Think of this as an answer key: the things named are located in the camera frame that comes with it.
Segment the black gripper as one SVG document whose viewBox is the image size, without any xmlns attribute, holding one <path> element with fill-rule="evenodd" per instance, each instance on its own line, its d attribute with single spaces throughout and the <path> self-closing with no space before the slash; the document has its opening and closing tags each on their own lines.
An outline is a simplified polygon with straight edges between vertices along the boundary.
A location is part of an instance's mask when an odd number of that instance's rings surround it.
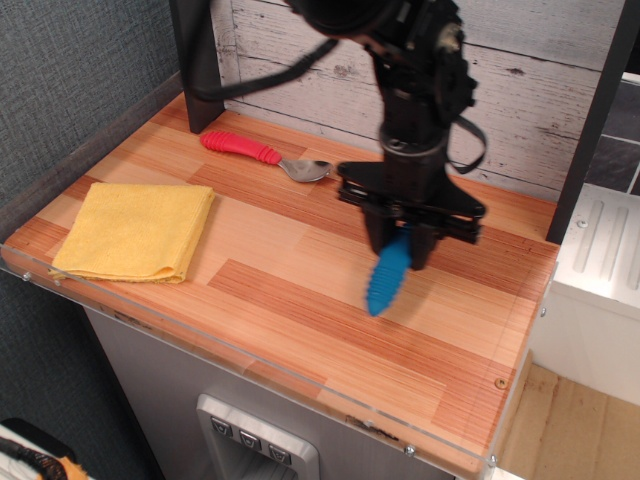
<svg viewBox="0 0 640 480">
<path fill-rule="evenodd" d="M 456 186 L 446 173 L 446 154 L 387 151 L 378 162 L 344 162 L 341 200 L 364 214 L 371 249 L 379 255 L 397 228 L 408 225 L 411 268 L 425 268 L 439 240 L 451 237 L 474 244 L 481 235 L 482 203 Z"/>
</svg>

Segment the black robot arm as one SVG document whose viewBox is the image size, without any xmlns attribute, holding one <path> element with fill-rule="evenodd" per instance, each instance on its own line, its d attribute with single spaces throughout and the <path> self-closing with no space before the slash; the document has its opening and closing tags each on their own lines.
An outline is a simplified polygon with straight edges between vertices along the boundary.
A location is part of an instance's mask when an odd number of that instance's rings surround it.
<svg viewBox="0 0 640 480">
<path fill-rule="evenodd" d="M 477 240 L 484 206 L 446 173 L 452 125 L 484 141 L 463 118 L 477 86 L 462 54 L 452 1 L 292 1 L 316 31 L 352 40 L 371 56 L 383 101 L 380 162 L 343 162 L 339 197 L 364 215 L 375 253 L 407 225 L 411 268 L 425 267 L 437 242 Z"/>
</svg>

